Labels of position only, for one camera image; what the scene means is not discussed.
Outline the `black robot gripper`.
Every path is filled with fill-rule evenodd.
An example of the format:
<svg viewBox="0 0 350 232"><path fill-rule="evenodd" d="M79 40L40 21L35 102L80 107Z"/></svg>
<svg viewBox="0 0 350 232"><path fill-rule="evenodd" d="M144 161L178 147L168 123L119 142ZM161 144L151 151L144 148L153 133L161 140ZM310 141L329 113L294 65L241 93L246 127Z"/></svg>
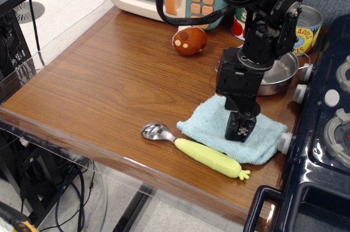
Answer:
<svg viewBox="0 0 350 232"><path fill-rule="evenodd" d="M238 52L239 49L231 47L223 50L216 78L216 93L226 97L225 109L231 111L225 139L245 142L255 128L256 115L260 113L256 96L263 72L245 66L238 59Z"/></svg>

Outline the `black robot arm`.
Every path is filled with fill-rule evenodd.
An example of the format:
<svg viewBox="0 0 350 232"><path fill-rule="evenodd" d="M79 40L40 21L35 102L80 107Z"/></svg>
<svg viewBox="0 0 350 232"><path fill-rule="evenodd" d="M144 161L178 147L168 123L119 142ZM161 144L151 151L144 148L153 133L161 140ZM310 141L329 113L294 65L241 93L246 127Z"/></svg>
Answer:
<svg viewBox="0 0 350 232"><path fill-rule="evenodd" d="M302 0L223 1L247 11L244 43L223 50L216 80L216 92L225 96L230 111L225 138L245 142L260 113L256 96L264 73L293 51Z"/></svg>

